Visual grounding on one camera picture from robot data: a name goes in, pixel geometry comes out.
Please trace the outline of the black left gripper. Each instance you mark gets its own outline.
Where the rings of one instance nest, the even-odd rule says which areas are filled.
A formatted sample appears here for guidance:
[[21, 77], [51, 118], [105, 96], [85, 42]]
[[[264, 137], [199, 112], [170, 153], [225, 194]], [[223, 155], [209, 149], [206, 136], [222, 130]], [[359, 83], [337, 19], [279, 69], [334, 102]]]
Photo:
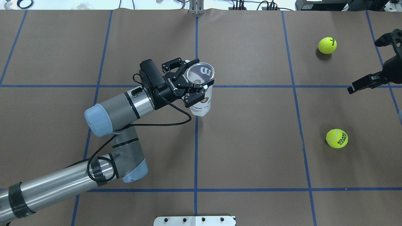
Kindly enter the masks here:
[[207, 100], [211, 99], [214, 79], [203, 83], [192, 83], [194, 87], [191, 87], [186, 95], [185, 89], [180, 89], [174, 83], [179, 78], [183, 78], [188, 83], [189, 80], [186, 78], [185, 72], [199, 62], [199, 58], [190, 61], [182, 60], [182, 58], [178, 57], [162, 63], [164, 75], [162, 76], [160, 73], [153, 75], [153, 103], [155, 110], [166, 106], [166, 101], [172, 103], [182, 97], [186, 108], [190, 108], [199, 102], [206, 103]]

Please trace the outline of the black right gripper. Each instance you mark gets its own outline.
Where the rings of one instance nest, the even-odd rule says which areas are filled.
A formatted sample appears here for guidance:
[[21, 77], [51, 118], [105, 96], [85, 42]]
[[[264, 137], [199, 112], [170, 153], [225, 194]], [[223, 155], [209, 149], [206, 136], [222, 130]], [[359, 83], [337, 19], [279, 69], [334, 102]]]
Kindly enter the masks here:
[[401, 57], [398, 55], [386, 60], [386, 62], [383, 63], [381, 72], [371, 73], [354, 81], [352, 85], [347, 88], [347, 91], [349, 94], [353, 94], [366, 88], [374, 89], [389, 82], [396, 84], [402, 83], [402, 63]]

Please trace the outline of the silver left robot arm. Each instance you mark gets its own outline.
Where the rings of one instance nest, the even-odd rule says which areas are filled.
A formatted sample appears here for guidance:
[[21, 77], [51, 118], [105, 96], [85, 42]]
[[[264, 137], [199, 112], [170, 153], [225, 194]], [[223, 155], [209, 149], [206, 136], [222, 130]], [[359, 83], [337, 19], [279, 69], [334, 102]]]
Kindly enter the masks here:
[[36, 214], [83, 192], [117, 180], [132, 183], [148, 174], [137, 127], [174, 127], [192, 120], [175, 105], [181, 100], [191, 108], [207, 98], [215, 83], [215, 70], [199, 58], [177, 57], [161, 64], [144, 60], [132, 75], [137, 83], [129, 90], [84, 112], [89, 130], [108, 139], [91, 155], [60, 170], [1, 189], [1, 225]]

